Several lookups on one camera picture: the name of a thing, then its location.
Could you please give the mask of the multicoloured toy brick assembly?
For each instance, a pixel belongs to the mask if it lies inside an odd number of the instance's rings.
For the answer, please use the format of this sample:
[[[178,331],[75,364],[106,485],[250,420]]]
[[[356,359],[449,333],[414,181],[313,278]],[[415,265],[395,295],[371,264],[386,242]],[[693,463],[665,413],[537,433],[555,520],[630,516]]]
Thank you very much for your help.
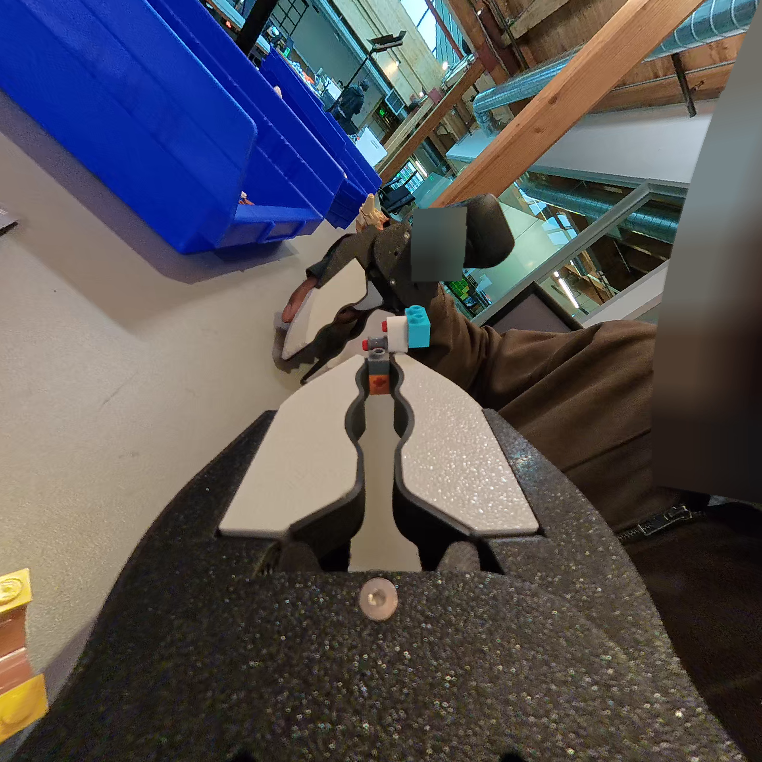
[[[1,576],[1,742],[45,716],[46,682],[27,650],[27,608],[32,602],[28,568]]]

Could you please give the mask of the wooden ceiling beam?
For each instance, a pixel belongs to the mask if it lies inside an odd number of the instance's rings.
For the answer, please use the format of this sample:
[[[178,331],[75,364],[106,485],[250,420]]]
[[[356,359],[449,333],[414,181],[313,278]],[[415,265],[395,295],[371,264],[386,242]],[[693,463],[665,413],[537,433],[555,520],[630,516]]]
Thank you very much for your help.
[[[502,194],[701,1],[628,1],[433,202]]]

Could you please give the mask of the black office chair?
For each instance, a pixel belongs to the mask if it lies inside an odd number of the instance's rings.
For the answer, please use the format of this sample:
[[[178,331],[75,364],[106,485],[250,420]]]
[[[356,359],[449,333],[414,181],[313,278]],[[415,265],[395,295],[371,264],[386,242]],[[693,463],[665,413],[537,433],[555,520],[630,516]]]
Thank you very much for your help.
[[[406,182],[389,183],[379,189],[379,204],[387,216],[414,204],[414,192],[408,187],[414,180],[415,176],[408,178]]]

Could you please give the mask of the black pole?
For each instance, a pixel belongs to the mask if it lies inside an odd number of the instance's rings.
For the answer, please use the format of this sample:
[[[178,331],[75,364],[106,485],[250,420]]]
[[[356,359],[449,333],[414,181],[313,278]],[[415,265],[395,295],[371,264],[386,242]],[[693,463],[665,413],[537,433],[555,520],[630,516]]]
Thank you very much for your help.
[[[244,24],[236,37],[237,47],[249,56],[262,34],[274,8],[278,1],[247,1],[244,2],[244,8],[248,9],[248,14],[244,18]]]

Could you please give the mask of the silver air duct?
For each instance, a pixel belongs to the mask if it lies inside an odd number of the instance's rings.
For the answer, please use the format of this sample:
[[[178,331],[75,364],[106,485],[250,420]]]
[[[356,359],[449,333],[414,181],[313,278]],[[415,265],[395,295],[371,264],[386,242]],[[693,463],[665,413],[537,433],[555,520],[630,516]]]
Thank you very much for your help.
[[[707,1],[642,59],[651,62],[674,54],[746,33],[757,11],[758,1]],[[502,85],[479,94],[473,102],[480,124],[490,121],[491,112],[519,100],[536,96],[581,51],[581,46],[555,59],[514,76]]]
[[[624,200],[621,194],[611,194],[577,185],[572,189],[555,187],[532,179],[523,179],[521,191],[538,202],[592,219],[599,219]],[[632,233],[645,235],[665,243],[675,240],[681,218],[681,207],[645,202],[619,223],[619,227]]]

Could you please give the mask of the person's right hand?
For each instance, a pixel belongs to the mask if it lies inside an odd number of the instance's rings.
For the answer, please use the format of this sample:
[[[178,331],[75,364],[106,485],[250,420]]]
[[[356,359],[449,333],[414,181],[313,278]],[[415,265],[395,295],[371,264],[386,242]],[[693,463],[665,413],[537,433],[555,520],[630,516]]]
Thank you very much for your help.
[[[282,312],[281,312],[281,318],[279,319],[278,326],[281,329],[287,329],[287,327],[291,324],[293,319],[295,319],[296,314],[298,313],[299,309],[301,308],[302,304],[308,297],[309,293],[312,291],[313,288],[317,286],[318,278],[313,276],[308,276],[299,286],[297,289],[295,289],[289,300],[287,301],[287,304],[284,306]],[[329,325],[348,325],[350,323],[356,322],[361,316],[361,312],[356,310],[354,307],[349,306],[345,307],[343,310],[340,310],[336,313],[336,315],[329,321],[329,323],[325,324],[325,327]]]

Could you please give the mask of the person's brown hooded jacket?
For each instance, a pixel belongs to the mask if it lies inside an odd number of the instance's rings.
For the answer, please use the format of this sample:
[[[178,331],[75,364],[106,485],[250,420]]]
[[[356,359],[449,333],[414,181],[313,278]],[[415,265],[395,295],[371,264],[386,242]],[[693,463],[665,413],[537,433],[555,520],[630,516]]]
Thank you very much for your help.
[[[665,492],[606,520],[710,710],[760,760],[760,507]]]

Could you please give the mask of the person's right forearm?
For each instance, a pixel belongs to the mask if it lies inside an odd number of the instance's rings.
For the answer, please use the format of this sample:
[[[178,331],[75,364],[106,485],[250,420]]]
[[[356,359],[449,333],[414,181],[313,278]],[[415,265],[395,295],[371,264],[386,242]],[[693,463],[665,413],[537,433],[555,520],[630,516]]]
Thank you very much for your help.
[[[498,412],[613,530],[681,502],[653,481],[655,325],[500,334],[468,321],[443,287],[427,314],[431,345],[412,355]]]

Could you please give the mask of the blue plastic bin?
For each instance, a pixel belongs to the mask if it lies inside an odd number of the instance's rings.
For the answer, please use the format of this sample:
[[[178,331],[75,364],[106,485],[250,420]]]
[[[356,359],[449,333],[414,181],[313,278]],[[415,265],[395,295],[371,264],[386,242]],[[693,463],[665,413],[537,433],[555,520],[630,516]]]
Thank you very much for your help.
[[[182,254],[312,233],[344,178],[200,2],[2,1],[1,85]]]
[[[260,72],[273,86],[280,88],[286,104],[341,167],[344,178],[326,219],[337,229],[347,228],[356,219],[367,196],[379,190],[380,176],[277,49],[272,48],[263,59]]]

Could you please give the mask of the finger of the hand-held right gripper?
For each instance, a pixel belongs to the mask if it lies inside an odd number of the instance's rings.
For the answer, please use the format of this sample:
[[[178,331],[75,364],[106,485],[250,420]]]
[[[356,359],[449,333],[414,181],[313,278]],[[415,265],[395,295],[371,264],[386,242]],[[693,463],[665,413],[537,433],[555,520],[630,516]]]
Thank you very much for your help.
[[[364,349],[364,341],[380,337],[383,334],[383,323],[389,317],[390,313],[387,310],[374,310],[365,312],[353,322],[337,323],[330,327],[328,343],[326,344],[323,338],[316,342],[314,348],[319,354],[313,366],[304,373],[300,383],[310,383],[351,357],[366,359],[368,350]]]
[[[323,285],[311,288],[288,323],[282,359],[290,360],[306,349],[340,310],[362,301],[367,291],[366,271],[357,259],[342,265]]]

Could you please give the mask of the brown tan toy figure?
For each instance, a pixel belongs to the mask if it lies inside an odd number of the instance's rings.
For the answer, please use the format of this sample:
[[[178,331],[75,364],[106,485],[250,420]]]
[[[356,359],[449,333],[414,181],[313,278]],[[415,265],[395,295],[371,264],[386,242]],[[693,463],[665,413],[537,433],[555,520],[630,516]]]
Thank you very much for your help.
[[[365,229],[383,230],[389,225],[388,216],[379,208],[375,194],[368,194],[362,203],[355,220],[355,231],[361,233]]]

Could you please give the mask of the white box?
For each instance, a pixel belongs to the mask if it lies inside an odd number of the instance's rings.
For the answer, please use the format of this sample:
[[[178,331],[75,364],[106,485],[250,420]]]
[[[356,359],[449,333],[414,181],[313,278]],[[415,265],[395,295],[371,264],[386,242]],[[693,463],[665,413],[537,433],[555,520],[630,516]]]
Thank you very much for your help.
[[[378,166],[387,156],[386,149],[368,126],[358,133],[356,146],[372,167]]]

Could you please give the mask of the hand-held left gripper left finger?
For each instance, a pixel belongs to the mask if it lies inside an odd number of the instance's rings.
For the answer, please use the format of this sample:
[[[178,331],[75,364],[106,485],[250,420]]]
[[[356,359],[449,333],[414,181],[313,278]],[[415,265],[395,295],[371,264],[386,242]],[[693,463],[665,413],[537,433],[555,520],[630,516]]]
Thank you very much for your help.
[[[226,537],[347,545],[365,511],[365,359],[313,379],[277,410],[219,524]]]

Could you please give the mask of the teal grey red brick assembly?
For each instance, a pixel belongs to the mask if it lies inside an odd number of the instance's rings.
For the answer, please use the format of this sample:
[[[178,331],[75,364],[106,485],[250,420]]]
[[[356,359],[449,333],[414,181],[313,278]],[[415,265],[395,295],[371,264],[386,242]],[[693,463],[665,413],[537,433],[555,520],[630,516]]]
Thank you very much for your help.
[[[365,331],[361,348],[367,353],[383,349],[390,354],[406,354],[431,344],[431,323],[422,306],[408,307],[400,316],[376,311]]]

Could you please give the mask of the grey desk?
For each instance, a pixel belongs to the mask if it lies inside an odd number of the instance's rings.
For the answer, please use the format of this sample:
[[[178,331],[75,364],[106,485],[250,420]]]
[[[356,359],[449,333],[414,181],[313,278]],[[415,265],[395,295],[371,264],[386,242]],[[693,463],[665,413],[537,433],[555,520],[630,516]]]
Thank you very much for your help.
[[[2,573],[54,700],[176,493],[299,386],[277,313],[341,234],[178,254],[2,93]]]

